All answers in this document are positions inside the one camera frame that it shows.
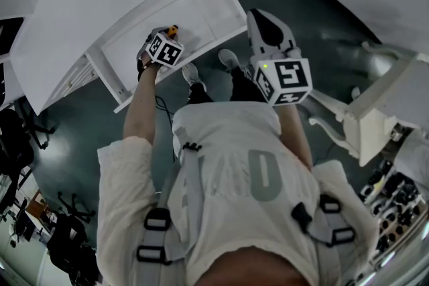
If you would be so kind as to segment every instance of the open drawer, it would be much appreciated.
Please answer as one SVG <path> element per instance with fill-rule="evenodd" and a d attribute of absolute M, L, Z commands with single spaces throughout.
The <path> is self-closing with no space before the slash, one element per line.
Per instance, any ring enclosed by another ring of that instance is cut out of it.
<path fill-rule="evenodd" d="M 136 55 L 155 27 L 179 27 L 185 51 L 173 68 L 162 67 L 156 82 L 203 53 L 247 30 L 246 14 L 238 0 L 147 0 L 112 26 L 86 56 L 119 106 L 133 97 L 137 86 Z"/>

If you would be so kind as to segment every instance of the black buckle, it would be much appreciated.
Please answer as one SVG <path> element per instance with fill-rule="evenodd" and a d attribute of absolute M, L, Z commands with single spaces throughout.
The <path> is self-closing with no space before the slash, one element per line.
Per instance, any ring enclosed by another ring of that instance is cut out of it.
<path fill-rule="evenodd" d="M 200 150 L 202 148 L 202 146 L 201 145 L 197 145 L 196 143 L 189 143 L 189 142 L 186 142 L 184 145 L 183 145 L 183 149 L 189 149 L 189 150 L 194 150 L 194 151 L 198 151 L 198 150 Z"/>
<path fill-rule="evenodd" d="M 157 225 L 162 220 L 164 221 L 164 225 Z M 170 217 L 170 211 L 168 209 L 153 208 L 147 213 L 144 226 L 146 230 L 167 231 L 170 227 L 171 222 L 172 219 Z"/>
<path fill-rule="evenodd" d="M 325 214 L 338 214 L 341 212 L 340 202 L 327 194 L 320 195 L 320 208 Z"/>
<path fill-rule="evenodd" d="M 298 222 L 302 232 L 307 232 L 307 227 L 313 219 L 308 214 L 303 202 L 300 202 L 297 206 L 294 207 L 291 216 L 294 220 Z"/>
<path fill-rule="evenodd" d="M 160 257 L 145 257 L 141 255 L 141 251 L 159 251 Z M 140 262 L 162 263 L 165 266 L 171 265 L 172 262 L 166 259 L 166 250 L 163 246 L 139 246 L 137 249 L 137 260 Z"/>
<path fill-rule="evenodd" d="M 349 235 L 349 237 L 346 238 L 338 238 L 337 234 L 342 234 L 344 232 L 350 232 L 351 235 Z M 355 231 L 353 230 L 352 227 L 348 227 L 348 228 L 342 228 L 342 229 L 334 229 L 332 230 L 332 242 L 329 244 L 326 244 L 328 247 L 332 247 L 332 246 L 336 246 L 339 244 L 345 244 L 345 243 L 350 243 L 353 242 L 355 240 Z"/>

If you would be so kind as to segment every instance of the white drawer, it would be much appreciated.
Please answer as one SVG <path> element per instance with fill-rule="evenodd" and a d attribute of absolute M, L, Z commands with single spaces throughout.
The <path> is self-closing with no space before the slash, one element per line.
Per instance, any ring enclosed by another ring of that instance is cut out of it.
<path fill-rule="evenodd" d="M 159 71 L 157 82 L 247 29 L 246 14 L 238 0 L 145 1 L 119 20 L 86 54 L 117 99 L 119 107 L 115 112 L 131 102 L 137 86 L 135 58 L 147 35 L 155 27 L 174 24 L 179 27 L 178 39 L 185 52 L 174 68 Z"/>
<path fill-rule="evenodd" d="M 98 78 L 98 75 L 91 63 L 85 56 L 81 57 L 73 65 L 73 67 L 71 67 L 70 71 L 63 78 L 63 80 L 61 80 L 61 82 L 58 84 L 58 87 L 51 94 L 46 107 L 52 105 L 61 98 L 68 96 L 70 93 L 95 80 L 96 78 Z"/>

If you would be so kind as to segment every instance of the white chair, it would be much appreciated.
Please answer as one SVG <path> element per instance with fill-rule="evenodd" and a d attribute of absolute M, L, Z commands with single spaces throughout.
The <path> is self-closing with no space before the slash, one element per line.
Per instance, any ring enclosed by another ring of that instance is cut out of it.
<path fill-rule="evenodd" d="M 389 142 L 396 124 L 429 129 L 429 56 L 405 56 L 389 48 L 363 47 L 375 54 L 393 54 L 397 61 L 361 96 L 345 104 L 317 90 L 310 96 L 343 122 L 344 134 L 320 117 L 310 117 L 340 147 L 366 165 Z"/>

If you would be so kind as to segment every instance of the white desk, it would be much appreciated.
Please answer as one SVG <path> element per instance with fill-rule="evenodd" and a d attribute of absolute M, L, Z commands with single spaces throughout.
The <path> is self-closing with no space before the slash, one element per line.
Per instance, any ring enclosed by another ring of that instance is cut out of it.
<path fill-rule="evenodd" d="M 247 29 L 237 0 L 35 0 L 35 4 L 10 59 L 37 114 L 97 76 L 117 100 L 117 110 L 125 107 L 137 84 L 135 56 L 153 27 L 182 27 L 179 38 L 184 33 L 187 61 Z"/>

